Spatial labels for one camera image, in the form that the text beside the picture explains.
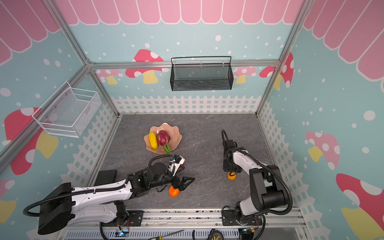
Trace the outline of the orange yellow fake mango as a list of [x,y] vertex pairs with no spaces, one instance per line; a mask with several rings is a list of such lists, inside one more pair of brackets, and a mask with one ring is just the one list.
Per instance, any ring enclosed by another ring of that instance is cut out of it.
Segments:
[[228,179],[230,181],[233,181],[237,178],[237,173],[236,172],[228,172]]

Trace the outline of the orange fake tangerine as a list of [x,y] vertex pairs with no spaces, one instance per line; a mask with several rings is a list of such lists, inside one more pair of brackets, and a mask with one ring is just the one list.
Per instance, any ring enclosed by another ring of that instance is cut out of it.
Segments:
[[169,188],[169,195],[170,195],[172,198],[177,197],[179,194],[180,194],[180,190],[179,190],[179,189],[176,189],[176,188],[174,188],[173,186],[171,186],[171,187]]

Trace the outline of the pink fake dragon fruit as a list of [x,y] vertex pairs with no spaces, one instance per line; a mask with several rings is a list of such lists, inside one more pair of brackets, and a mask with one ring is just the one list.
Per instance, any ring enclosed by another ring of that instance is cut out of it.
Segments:
[[158,132],[158,134],[157,134],[158,145],[163,147],[163,149],[165,150],[166,153],[171,152],[171,148],[169,146],[170,140],[171,140],[171,137],[165,130],[161,130]]

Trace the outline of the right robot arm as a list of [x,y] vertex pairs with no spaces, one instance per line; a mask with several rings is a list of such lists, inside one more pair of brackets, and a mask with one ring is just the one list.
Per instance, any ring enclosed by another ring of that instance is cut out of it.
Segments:
[[264,224],[267,214],[284,216],[293,208],[293,196],[283,181],[279,167],[266,165],[230,140],[225,130],[221,131],[224,148],[223,169],[234,180],[237,173],[244,172],[250,179],[250,197],[236,203],[233,210],[223,207],[225,226]]

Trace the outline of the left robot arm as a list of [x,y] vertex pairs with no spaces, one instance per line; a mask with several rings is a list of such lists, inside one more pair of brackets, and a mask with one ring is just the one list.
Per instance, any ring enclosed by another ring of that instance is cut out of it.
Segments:
[[23,214],[39,219],[39,235],[49,235],[72,224],[96,222],[100,227],[139,227],[143,211],[128,211],[125,201],[143,197],[151,189],[162,192],[167,186],[184,191],[195,181],[178,176],[185,169],[184,162],[182,156],[165,154],[152,158],[146,168],[119,182],[84,188],[64,183],[43,200],[25,207]]

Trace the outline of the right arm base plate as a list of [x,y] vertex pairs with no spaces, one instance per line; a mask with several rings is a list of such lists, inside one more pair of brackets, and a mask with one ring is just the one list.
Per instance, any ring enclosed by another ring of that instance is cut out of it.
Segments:
[[222,224],[223,226],[262,226],[263,221],[261,217],[254,215],[243,215],[238,210],[223,209]]

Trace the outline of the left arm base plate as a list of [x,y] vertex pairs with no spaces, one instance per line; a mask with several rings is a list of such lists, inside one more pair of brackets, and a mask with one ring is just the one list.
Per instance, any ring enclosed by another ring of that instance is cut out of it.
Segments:
[[111,221],[103,223],[103,227],[140,227],[143,220],[144,211],[128,210],[118,214]]

